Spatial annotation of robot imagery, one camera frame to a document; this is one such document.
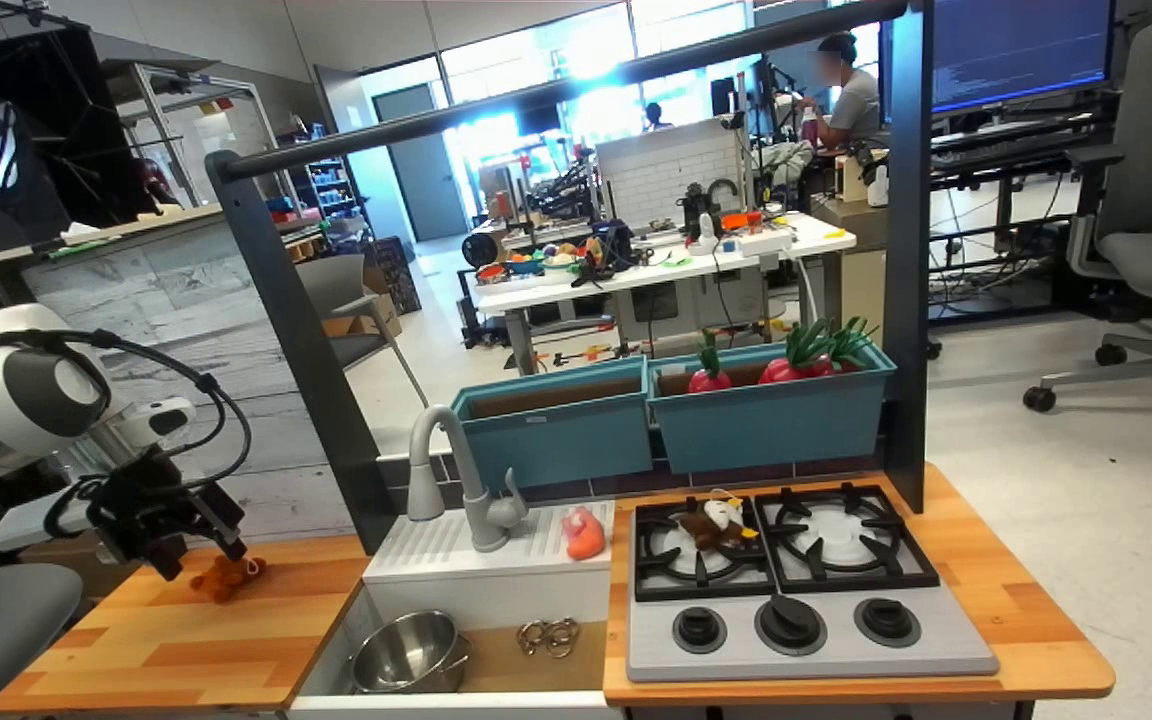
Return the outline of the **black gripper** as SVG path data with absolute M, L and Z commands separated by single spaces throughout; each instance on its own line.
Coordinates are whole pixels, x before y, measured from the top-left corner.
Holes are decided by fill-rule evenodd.
M 211 535 L 228 561 L 243 561 L 243 510 L 217 483 L 185 483 L 179 469 L 148 449 L 86 496 L 86 526 L 118 561 L 144 561 L 165 582 L 179 577 L 187 535 Z

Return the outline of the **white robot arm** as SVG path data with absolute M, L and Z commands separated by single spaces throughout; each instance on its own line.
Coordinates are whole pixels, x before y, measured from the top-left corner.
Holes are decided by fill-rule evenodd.
M 129 403 L 96 359 L 115 350 L 185 376 L 217 414 L 200 439 L 166 449 L 187 399 Z M 57 464 L 64 483 L 0 517 L 0 554 L 96 534 L 115 561 L 179 577 L 191 535 L 219 550 L 208 583 L 265 573 L 238 535 L 243 510 L 219 488 L 253 452 L 253 425 L 217 376 L 115 333 L 68 329 L 43 305 L 0 309 L 0 479 Z

